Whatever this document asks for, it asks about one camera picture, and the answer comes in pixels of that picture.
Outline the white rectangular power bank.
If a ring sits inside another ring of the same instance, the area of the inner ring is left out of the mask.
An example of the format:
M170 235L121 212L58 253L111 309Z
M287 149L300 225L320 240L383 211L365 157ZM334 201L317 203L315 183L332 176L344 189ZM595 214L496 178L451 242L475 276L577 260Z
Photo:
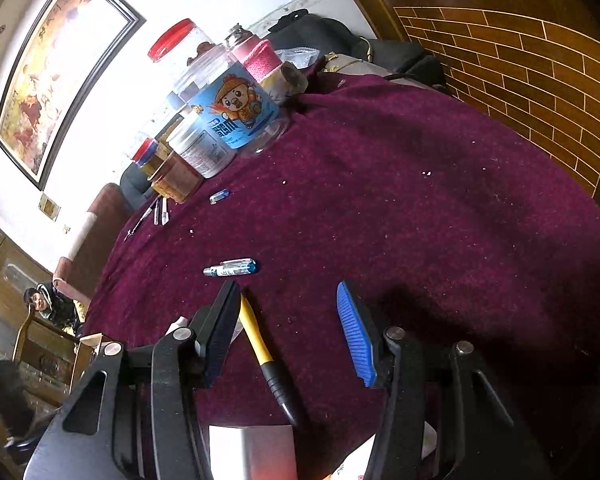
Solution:
M209 427L215 480L296 480L294 432L289 425Z

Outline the yellow black pen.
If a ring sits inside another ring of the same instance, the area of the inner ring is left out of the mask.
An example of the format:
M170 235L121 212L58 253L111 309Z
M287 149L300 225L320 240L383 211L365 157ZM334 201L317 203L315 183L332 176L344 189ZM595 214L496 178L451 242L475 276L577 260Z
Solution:
M263 378L268 385L275 401L283 411L292 426L300 424L299 410L294 403L294 396L284 379L284 374L278 369L271 352L265 344L260 327L248 299L240 296L239 321L247 335L251 349L260 366Z

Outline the blue silver clear pen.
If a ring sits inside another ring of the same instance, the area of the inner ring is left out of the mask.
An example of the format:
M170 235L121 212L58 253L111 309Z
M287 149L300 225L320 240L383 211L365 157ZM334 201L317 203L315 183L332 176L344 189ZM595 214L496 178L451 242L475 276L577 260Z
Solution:
M258 270L257 261L253 258L240 258L225 260L214 266L208 266L202 270L205 276L214 278L230 278L231 276L241 276L256 273Z

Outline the white small dropper bottle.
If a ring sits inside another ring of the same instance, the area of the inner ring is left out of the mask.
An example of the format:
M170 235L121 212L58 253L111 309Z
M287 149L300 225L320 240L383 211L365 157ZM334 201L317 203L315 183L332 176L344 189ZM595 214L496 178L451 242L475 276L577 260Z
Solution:
M177 320L170 324L170 326L166 330L166 334L169 335L178 330L179 328L185 328L188 326L188 323L189 320L187 318L184 318L184 316L180 316Z

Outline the person in background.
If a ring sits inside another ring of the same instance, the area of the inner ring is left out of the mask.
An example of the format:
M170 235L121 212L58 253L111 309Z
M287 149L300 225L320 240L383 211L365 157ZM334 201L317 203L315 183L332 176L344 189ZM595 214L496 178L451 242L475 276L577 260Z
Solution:
M23 293L23 301L47 322L60 330L71 330L73 335L82 335L83 322L79 318L74 301L54 287L52 282L38 283L27 288Z

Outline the brown chair back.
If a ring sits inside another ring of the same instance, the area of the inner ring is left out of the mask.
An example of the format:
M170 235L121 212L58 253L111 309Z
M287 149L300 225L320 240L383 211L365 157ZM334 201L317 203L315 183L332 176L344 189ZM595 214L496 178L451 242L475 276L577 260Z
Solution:
M68 234L53 274L54 286L65 296L89 304L102 270L132 209L121 188L106 184Z

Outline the metal tweezers tools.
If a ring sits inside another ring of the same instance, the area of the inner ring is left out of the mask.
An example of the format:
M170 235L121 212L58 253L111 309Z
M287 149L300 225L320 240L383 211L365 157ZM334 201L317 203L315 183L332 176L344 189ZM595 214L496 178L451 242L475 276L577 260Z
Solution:
M166 196L158 196L154 199L134 226L126 231L124 240L132 237L149 218L152 219L155 226L166 226L170 222L169 200Z

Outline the maroon tablecloth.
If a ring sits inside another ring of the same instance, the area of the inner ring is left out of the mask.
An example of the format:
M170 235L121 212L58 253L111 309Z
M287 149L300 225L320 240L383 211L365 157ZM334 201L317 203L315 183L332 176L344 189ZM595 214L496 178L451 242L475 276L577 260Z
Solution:
M321 74L272 148L237 159L162 228L117 240L86 327L131 347L240 280L306 409L298 475L321 479L376 429L336 310L349 281L377 322L440 356L467 339L555 479L600 478L600 208L547 154L434 90ZM216 205L209 197L224 188Z

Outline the dark grey sofa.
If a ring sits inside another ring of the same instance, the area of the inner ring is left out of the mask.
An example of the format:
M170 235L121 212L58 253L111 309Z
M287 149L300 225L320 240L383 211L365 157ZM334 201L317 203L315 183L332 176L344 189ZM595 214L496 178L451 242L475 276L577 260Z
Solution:
M156 196L146 174L134 162L122 172L119 185L124 199L132 210L140 209L144 203Z

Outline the red blue lid jar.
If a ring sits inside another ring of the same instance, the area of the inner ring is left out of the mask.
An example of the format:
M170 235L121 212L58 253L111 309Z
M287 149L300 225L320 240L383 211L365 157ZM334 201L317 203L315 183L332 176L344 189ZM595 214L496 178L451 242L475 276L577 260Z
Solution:
M132 161L150 179L171 153L172 148L168 144L156 139L146 139L132 156Z

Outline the white label jar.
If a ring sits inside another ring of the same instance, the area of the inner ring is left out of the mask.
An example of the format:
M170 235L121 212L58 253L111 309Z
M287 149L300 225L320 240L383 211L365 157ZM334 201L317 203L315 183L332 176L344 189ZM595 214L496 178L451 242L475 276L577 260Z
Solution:
M236 152L194 114L175 128L166 143L205 179L215 177L236 156Z

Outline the large cartoon label clear jar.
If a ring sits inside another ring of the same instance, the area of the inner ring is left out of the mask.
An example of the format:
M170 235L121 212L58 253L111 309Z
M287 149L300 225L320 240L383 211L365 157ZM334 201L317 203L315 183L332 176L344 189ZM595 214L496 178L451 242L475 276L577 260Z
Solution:
M194 58L173 91L207 129L244 155L262 153L289 127L286 112L223 46Z

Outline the pink cup stack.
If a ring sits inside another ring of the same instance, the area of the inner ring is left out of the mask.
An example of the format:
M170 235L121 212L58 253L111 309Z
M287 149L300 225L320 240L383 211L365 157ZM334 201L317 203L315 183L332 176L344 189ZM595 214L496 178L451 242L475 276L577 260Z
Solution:
M230 52L256 81L263 80L283 65L272 44L254 35L240 40L236 46L230 48Z

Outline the black bag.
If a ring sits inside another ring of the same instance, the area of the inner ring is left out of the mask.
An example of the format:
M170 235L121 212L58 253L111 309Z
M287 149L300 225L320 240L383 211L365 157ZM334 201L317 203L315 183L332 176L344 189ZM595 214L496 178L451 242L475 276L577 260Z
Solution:
M442 64L414 42L356 36L340 21L321 18L306 9L284 15L268 30L266 38L275 50L307 47L319 50L321 55L349 55L384 68L391 76L404 76L449 94Z

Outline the wooden brick pattern counter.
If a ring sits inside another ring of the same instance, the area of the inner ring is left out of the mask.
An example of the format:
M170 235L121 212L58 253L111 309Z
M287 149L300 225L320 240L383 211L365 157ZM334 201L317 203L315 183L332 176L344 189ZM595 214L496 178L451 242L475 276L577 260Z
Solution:
M582 0L354 0L380 39L413 41L453 96L566 170L600 206L600 26Z

